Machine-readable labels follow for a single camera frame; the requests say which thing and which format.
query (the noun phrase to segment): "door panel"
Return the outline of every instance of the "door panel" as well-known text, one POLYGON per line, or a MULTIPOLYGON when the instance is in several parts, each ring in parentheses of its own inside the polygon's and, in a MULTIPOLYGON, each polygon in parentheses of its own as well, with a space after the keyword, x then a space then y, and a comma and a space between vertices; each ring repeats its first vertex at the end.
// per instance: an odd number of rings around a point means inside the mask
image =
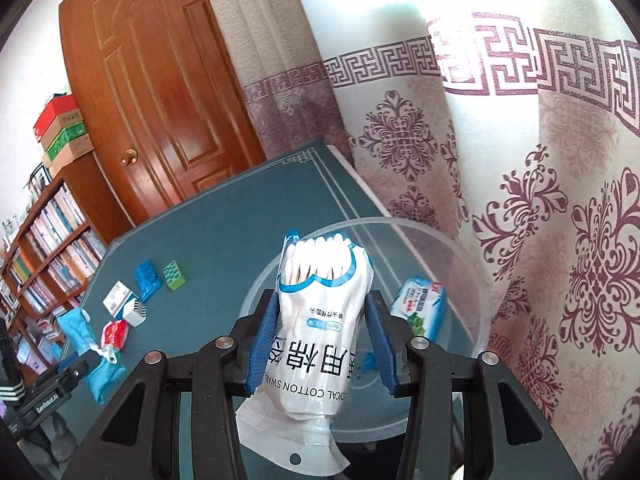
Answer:
POLYGON ((209 0, 65 0, 60 30, 97 156, 137 223, 264 160, 209 0))

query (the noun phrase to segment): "purple patterned curtain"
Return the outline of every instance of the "purple patterned curtain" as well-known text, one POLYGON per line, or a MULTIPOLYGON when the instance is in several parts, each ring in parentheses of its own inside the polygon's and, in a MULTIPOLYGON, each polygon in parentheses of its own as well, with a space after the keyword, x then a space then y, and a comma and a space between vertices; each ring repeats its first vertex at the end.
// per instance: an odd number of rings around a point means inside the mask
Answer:
POLYGON ((302 4, 357 171, 466 249, 488 348, 600 478, 640 420, 640 44, 608 0, 302 4))
POLYGON ((300 0, 210 0, 267 158, 315 139, 352 160, 300 0))

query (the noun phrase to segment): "transparent container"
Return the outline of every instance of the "transparent container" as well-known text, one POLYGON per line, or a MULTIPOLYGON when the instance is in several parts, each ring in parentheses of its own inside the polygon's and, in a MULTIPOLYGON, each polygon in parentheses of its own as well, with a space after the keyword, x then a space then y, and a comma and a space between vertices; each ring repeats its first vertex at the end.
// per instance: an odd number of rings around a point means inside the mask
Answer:
MULTIPOLYGON (((465 251, 440 232, 411 220, 359 218, 330 225, 305 238, 345 232, 364 247, 374 263, 372 289, 380 290, 391 307, 404 282, 421 276, 444 285, 448 305, 436 342, 448 352, 475 357, 489 337, 491 310, 486 286, 468 262, 465 251)), ((240 316, 252 313, 265 288, 276 287, 274 256, 246 295, 240 316)), ((364 323, 356 345, 355 373, 350 390, 332 422, 337 442, 373 442, 406 431, 409 399, 394 399, 382 385, 376 370, 363 369, 371 351, 364 323)))

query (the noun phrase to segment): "green box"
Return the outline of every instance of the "green box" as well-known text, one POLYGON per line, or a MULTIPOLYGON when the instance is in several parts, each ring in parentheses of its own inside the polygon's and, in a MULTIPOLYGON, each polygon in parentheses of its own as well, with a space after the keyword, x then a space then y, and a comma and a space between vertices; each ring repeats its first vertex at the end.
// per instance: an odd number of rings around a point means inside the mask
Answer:
POLYGON ((187 281, 184 279, 184 276, 180 272, 180 269, 178 268, 178 264, 175 263, 175 260, 172 261, 169 265, 167 265, 162 270, 162 272, 164 273, 166 284, 169 286, 171 290, 179 289, 187 281))
POLYGON ((66 143, 77 137, 83 136, 85 133, 86 128, 84 127, 84 123, 77 123, 63 128, 47 150, 49 160, 56 158, 58 153, 60 153, 60 150, 65 147, 66 143))

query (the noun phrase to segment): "blue packet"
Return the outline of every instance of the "blue packet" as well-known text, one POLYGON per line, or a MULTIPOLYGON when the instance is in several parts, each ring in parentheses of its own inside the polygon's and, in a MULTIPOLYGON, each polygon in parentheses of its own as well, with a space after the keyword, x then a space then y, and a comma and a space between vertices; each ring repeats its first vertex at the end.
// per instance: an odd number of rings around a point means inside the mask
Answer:
POLYGON ((373 370, 378 369, 378 362, 376 361, 376 354, 374 351, 367 352, 362 360, 362 373, 367 374, 373 370))
POLYGON ((146 303, 153 293, 162 286, 162 280, 151 260, 143 262, 136 268, 136 281, 140 288, 140 301, 146 303))

